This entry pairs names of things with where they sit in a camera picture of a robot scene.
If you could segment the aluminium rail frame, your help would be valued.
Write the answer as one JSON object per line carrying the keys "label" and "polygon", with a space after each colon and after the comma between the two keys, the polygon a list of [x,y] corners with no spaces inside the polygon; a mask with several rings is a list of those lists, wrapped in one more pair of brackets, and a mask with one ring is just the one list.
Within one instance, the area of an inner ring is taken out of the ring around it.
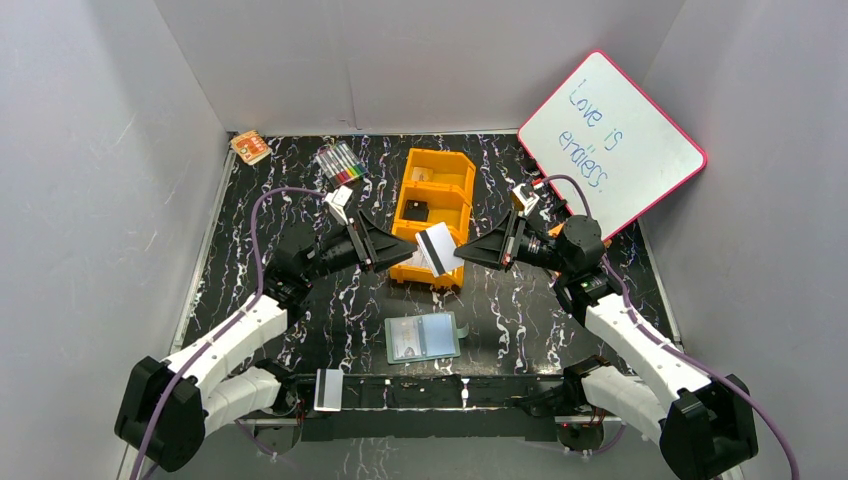
{"label": "aluminium rail frame", "polygon": [[290,374],[266,363],[203,392],[155,361],[131,373],[116,435],[160,468],[185,466],[218,429],[268,412],[308,442],[355,437],[507,437],[600,451],[618,418],[655,443],[680,479],[710,479],[758,451],[745,385],[735,377],[661,399],[611,366],[561,375],[401,377],[337,370]]}

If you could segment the mint green card holder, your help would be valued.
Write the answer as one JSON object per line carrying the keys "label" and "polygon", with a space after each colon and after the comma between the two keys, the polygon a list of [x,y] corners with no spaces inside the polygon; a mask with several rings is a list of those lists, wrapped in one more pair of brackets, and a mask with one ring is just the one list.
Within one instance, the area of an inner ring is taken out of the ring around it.
{"label": "mint green card holder", "polygon": [[[393,357],[389,321],[395,318],[417,318],[421,322],[424,354],[420,358],[396,360]],[[387,362],[391,365],[456,358],[460,356],[460,340],[467,337],[469,326],[459,326],[453,312],[391,317],[384,320]]]}

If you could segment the small orange card box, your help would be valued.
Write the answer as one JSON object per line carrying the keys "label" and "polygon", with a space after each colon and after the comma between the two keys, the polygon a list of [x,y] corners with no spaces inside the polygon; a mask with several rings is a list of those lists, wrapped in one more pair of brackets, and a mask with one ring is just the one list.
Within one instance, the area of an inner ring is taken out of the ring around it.
{"label": "small orange card box", "polygon": [[271,149],[257,130],[237,134],[230,140],[232,150],[246,165],[255,165],[271,154]]}

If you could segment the pack of coloured markers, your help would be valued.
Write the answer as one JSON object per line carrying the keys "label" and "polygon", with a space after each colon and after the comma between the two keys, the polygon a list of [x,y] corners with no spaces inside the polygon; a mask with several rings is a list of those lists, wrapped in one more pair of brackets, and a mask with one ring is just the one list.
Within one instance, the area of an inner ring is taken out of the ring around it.
{"label": "pack of coloured markers", "polygon": [[366,175],[365,164],[345,141],[322,147],[315,160],[333,188],[358,181]]}

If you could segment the black item in bin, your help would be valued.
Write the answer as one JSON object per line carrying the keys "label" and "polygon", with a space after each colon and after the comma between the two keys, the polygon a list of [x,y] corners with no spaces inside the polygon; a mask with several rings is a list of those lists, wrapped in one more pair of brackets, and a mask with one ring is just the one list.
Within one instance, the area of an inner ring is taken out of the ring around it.
{"label": "black item in bin", "polygon": [[428,204],[424,201],[408,200],[405,203],[402,219],[415,222],[427,222],[429,217]]}

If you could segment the orange cover book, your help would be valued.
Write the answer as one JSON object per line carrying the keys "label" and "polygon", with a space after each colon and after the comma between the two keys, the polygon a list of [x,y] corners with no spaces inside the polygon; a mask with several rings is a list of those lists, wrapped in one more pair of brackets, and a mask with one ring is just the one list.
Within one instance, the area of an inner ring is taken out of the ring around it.
{"label": "orange cover book", "polygon": [[[556,226],[554,226],[554,227],[550,228],[550,229],[548,230],[548,235],[549,235],[550,237],[552,237],[552,238],[556,238],[556,237],[560,234],[560,232],[562,231],[562,229],[564,228],[564,226],[565,226],[565,223],[560,223],[560,224],[558,224],[558,225],[556,225]],[[603,241],[603,243],[604,243],[604,246],[605,246],[607,249],[609,249],[609,248],[611,247],[612,243],[613,243],[613,240],[612,240],[612,239],[607,239],[607,240],[604,240],[604,241]]]}

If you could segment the white VIP credit card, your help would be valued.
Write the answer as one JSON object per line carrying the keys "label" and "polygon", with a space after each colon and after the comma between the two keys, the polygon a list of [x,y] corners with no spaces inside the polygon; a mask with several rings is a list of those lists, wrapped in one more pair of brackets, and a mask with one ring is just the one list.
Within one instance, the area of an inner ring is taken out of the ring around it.
{"label": "white VIP credit card", "polygon": [[415,234],[419,250],[435,277],[463,267],[464,261],[455,255],[457,244],[445,222],[440,222]]}

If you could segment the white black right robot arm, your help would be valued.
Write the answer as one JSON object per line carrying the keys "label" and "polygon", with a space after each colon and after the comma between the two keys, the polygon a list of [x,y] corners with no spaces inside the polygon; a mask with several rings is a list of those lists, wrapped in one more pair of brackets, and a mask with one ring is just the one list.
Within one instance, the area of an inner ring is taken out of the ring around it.
{"label": "white black right robot arm", "polygon": [[598,356],[566,368],[559,389],[571,411],[598,407],[618,416],[659,447],[680,479],[712,479],[758,454],[753,409],[741,397],[745,384],[681,359],[629,305],[622,282],[602,265],[606,247],[594,219],[572,216],[551,236],[512,212],[455,254],[490,269],[522,262],[557,272],[552,288],[563,311],[636,372],[630,378]]}

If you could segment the white magnetic stripe card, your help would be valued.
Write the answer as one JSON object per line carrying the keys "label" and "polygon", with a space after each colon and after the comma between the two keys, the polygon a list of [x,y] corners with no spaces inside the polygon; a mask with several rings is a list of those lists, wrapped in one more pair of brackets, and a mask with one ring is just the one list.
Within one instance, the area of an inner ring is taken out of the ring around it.
{"label": "white magnetic stripe card", "polygon": [[313,409],[318,412],[340,412],[343,392],[344,372],[341,369],[318,369]]}

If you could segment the beige item in bin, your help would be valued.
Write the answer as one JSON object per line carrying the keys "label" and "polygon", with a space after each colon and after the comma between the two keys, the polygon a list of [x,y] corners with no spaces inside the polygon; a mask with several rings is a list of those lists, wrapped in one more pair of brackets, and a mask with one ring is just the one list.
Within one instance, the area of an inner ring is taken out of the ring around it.
{"label": "beige item in bin", "polygon": [[433,178],[433,170],[425,167],[414,167],[411,171],[410,180],[416,182],[429,182]]}

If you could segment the grey card in bin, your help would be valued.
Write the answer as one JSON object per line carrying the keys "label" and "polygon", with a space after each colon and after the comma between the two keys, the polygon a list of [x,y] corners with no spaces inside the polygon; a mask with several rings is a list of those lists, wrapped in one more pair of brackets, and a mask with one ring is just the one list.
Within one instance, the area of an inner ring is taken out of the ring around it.
{"label": "grey card in bin", "polygon": [[409,259],[401,262],[400,266],[430,270],[429,262],[421,251],[414,252]]}

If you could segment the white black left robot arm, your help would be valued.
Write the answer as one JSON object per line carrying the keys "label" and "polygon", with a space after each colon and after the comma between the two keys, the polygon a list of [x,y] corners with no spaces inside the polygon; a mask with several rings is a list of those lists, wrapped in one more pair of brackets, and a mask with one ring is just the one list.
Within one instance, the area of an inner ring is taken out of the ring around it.
{"label": "white black left robot arm", "polygon": [[174,472],[204,439],[257,410],[294,411],[297,387],[263,361],[230,374],[249,355],[284,333],[310,308],[315,281],[350,267],[382,272],[411,258],[416,246],[378,227],[358,211],[323,241],[306,227],[283,234],[265,264],[259,292],[229,318],[182,350],[132,368],[114,433],[161,469]]}

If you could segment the pink framed whiteboard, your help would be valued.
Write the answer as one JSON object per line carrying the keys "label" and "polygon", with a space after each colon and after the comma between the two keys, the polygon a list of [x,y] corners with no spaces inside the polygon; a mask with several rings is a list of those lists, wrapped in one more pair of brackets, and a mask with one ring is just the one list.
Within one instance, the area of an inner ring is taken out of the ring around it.
{"label": "pink framed whiteboard", "polygon": [[609,239],[703,170],[707,153],[601,50],[518,129],[554,190]]}

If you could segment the orange three-compartment bin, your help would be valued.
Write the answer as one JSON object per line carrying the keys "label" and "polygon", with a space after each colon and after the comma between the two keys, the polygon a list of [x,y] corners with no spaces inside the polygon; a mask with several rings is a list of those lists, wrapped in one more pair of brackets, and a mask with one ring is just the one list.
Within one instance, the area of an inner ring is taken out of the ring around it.
{"label": "orange three-compartment bin", "polygon": [[[414,167],[431,168],[434,172],[432,180],[411,181],[410,175]],[[456,244],[466,243],[471,223],[475,175],[475,165],[463,153],[412,148],[407,156],[399,187],[398,205],[391,233],[414,242],[416,233],[445,222]],[[402,219],[402,212],[408,200],[424,201],[428,204],[427,222]]]}

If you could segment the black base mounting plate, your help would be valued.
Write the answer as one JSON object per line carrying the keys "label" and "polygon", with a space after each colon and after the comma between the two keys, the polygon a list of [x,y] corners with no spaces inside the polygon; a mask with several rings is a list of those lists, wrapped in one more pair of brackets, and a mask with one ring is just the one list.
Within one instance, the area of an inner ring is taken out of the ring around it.
{"label": "black base mounting plate", "polygon": [[314,375],[283,387],[283,410],[247,415],[261,433],[287,428],[303,442],[353,438],[510,437],[595,448],[615,436],[617,416],[579,403],[558,374],[347,375],[342,410],[313,409]]}

